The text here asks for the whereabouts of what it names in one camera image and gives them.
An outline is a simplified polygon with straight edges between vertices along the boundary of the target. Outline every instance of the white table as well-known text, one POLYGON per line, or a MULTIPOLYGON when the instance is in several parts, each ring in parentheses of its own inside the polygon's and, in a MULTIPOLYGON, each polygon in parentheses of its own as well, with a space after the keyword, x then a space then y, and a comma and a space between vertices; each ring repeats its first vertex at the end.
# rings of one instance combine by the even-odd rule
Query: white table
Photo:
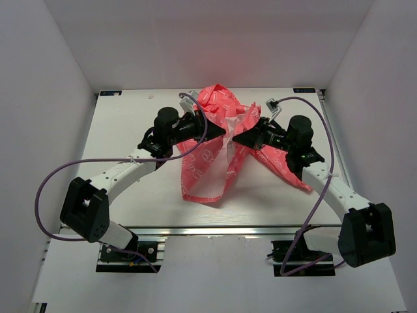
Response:
MULTIPOLYGON (((120 96, 98 97, 83 158, 127 157, 153 125, 160 108, 173 106, 181 111, 179 92, 189 89, 122 91, 120 96)), ((302 96, 320 111, 317 94, 294 94, 291 88, 231 89, 240 103, 262 106, 265 101, 302 96)), ((330 163, 330 151, 324 128, 316 113, 305 103, 282 103, 277 121, 286 128, 297 114, 311 119, 313 146, 330 163)), ((158 171, 142 178, 123 192, 111 205, 110 215, 125 226, 203 226, 203 225, 300 225, 318 198, 288 185, 248 155, 234 185, 221 201, 202 205, 184 201, 180 192, 180 160, 167 162, 158 171)), ((105 171, 112 164, 82 164, 78 175, 84 179, 105 171)), ((341 173, 336 160, 335 173, 341 173)), ((323 203, 311 221, 313 224, 339 224, 334 212, 323 203)))
MULTIPOLYGON (((121 96, 99 97, 83 157, 128 155, 152 125, 157 111, 177 105, 180 91, 187 89, 123 91, 121 96)), ((264 113, 266 100, 294 95, 292 89, 232 91, 243 104, 262 105, 264 113)), ((321 111, 316 94, 302 96, 321 111)), ((313 145, 330 161, 323 126, 303 102, 283 103, 278 122, 286 127, 289 118, 296 114, 311 119, 315 131, 313 145)), ((84 164, 79 175, 86 179, 110 166, 84 164)), ((335 172, 341 173, 338 161, 335 172)), ((123 192, 111 206, 112 219, 121 224, 167 226, 160 230, 136 230, 148 235, 158 232, 161 238, 168 238, 157 275, 96 273, 98 244, 52 240, 33 301, 48 303, 46 313, 370 313, 405 309, 388 259, 357 269, 343 267, 330 277, 274 277, 272 264, 265 261, 271 250, 269 230, 268 235, 262 236, 258 235, 261 228, 241 228, 240 232, 240 228, 224 226, 299 225, 317 195, 291 187, 251 156, 247 157, 234 186, 216 205, 182 200, 179 181, 180 161, 168 162, 123 192), (216 230, 203 228, 215 225, 219 226, 216 230), (170 226, 201 228, 182 230, 170 226), (217 231, 248 235, 246 238, 198 236, 216 235, 217 231)), ((324 203, 313 223, 339 224, 339 220, 324 203)))

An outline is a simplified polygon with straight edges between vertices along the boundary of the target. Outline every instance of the white wall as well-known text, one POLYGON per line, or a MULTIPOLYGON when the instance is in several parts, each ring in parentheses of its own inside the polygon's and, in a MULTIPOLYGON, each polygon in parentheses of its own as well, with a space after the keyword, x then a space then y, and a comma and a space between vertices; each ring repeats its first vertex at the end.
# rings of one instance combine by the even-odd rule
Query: white wall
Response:
POLYGON ((417 312, 417 2, 376 0, 328 88, 355 187, 393 211, 391 262, 417 312))
POLYGON ((45 0, 95 91, 326 87, 373 0, 45 0))
MULTIPOLYGON (((33 213, 36 189, 79 157, 94 97, 42 0, 1 1, 0 29, 0 311, 15 313, 27 310, 46 243, 33 213)), ((69 175, 44 193, 50 230, 69 175)))

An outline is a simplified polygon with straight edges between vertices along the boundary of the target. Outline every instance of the red plastic bag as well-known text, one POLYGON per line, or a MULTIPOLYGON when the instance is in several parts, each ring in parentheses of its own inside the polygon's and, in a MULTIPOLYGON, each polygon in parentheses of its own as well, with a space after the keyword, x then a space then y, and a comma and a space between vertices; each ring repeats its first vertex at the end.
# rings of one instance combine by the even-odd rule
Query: red plastic bag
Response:
MULTIPOLYGON (((291 173, 285 162, 286 152, 264 147, 253 151, 232 142, 231 138, 253 127, 259 120, 261 107, 253 103, 243 106, 221 85, 204 88, 198 96, 207 119, 224 128, 226 135, 201 144, 193 153, 182 158, 181 192, 185 200, 210 203, 219 200, 236 179, 243 160, 252 154, 274 173, 294 186, 311 190, 291 173)), ((194 140, 178 144, 181 153, 190 150, 194 140)))

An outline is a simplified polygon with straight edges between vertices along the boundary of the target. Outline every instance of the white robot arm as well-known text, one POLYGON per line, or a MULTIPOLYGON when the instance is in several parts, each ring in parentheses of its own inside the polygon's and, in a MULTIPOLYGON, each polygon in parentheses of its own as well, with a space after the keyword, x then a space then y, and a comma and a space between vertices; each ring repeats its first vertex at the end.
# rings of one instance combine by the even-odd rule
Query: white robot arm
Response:
MULTIPOLYGON (((61 222, 90 243, 109 244, 120 250, 136 251, 137 235, 109 219, 109 206, 130 185, 160 168, 179 142, 200 140, 205 122, 200 111, 180 102, 186 112, 181 118, 174 108, 162 108, 142 142, 129 155, 131 162, 118 163, 109 170, 84 180, 75 178, 68 188, 61 211, 61 222), (140 159, 155 158, 154 162, 140 159)), ((225 134, 221 127, 207 121, 204 140, 225 134)))
MULTIPOLYGON (((268 106, 278 105, 274 99, 268 106)), ((273 119, 260 118, 251 129, 233 141, 251 149, 269 145, 287 151, 288 168, 301 181, 321 193, 327 183, 329 168, 324 158, 311 146, 311 121, 302 115, 291 118, 287 130, 273 119)), ((351 267, 375 261, 395 253, 391 210, 383 203, 373 204, 361 197, 339 177, 332 177, 324 201, 342 222, 341 227, 308 227, 301 239, 310 251, 341 256, 351 267)))

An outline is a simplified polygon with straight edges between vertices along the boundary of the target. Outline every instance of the black joint housing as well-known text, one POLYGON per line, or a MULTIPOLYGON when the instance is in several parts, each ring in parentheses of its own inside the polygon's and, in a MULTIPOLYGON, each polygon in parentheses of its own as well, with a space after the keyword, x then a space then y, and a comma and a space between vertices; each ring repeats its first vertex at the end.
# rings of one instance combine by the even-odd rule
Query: black joint housing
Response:
POLYGON ((105 189, 98 190, 90 182, 81 177, 71 181, 59 218, 85 240, 95 243, 110 225, 109 199, 105 189))
POLYGON ((338 247, 351 267, 393 255, 396 246, 390 208, 384 203, 370 204, 366 209, 352 209, 345 214, 338 247))

